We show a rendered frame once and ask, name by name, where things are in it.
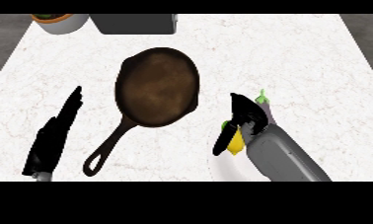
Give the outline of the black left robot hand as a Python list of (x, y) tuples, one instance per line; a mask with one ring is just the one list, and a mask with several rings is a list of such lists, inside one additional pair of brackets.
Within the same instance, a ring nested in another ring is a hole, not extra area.
[(81, 87), (69, 94), (57, 116), (53, 116), (37, 133), (22, 171), (24, 176), (52, 173), (62, 157), (66, 135), (82, 105)]

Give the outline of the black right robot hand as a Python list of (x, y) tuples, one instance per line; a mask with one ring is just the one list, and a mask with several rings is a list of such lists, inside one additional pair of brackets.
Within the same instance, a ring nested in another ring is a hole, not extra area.
[(233, 117), (227, 121), (214, 143), (214, 156), (218, 156), (227, 149), (230, 140), (237, 131), (237, 127), (243, 126), (245, 123), (254, 123), (254, 126), (249, 129), (249, 133), (252, 135), (258, 135), (270, 124), (265, 112), (261, 107), (243, 95), (231, 93), (230, 97)]

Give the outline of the purple eggplant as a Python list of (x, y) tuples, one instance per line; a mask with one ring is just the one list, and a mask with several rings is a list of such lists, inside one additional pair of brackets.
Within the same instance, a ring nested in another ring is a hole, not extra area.
[(255, 103), (265, 112), (268, 122), (271, 124), (276, 124), (276, 120), (274, 120), (273, 113), (271, 113), (271, 108), (270, 108), (270, 100), (265, 96), (265, 91), (264, 90), (259, 91), (259, 96), (255, 99)]

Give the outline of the dark grey appliance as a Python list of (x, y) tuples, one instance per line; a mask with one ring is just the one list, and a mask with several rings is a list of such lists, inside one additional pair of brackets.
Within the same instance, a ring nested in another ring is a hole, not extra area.
[(172, 35), (177, 14), (91, 14), (91, 22), (105, 35)]

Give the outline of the yellow lemon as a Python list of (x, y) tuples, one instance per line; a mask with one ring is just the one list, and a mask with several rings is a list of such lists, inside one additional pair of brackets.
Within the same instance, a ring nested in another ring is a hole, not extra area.
[(240, 133), (240, 130), (236, 130), (236, 133), (227, 145), (227, 150), (230, 154), (236, 155), (243, 150), (243, 147), (245, 147), (245, 141), (243, 141), (242, 133)]

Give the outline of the grey plant pot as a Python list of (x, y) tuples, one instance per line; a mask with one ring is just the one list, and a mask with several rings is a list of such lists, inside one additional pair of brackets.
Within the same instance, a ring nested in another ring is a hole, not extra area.
[(52, 35), (66, 35), (75, 32), (85, 24), (87, 19), (87, 14), (63, 14), (53, 19), (41, 19), (32, 15), (32, 20)]

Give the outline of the dark cast iron pan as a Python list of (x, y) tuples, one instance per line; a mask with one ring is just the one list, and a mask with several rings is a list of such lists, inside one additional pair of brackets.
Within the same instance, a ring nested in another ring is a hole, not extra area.
[(91, 177), (100, 171), (113, 146), (137, 125), (161, 127), (178, 121), (197, 106), (199, 74), (187, 55), (155, 47), (128, 57), (115, 82), (115, 103), (122, 113), (118, 127), (82, 164)]

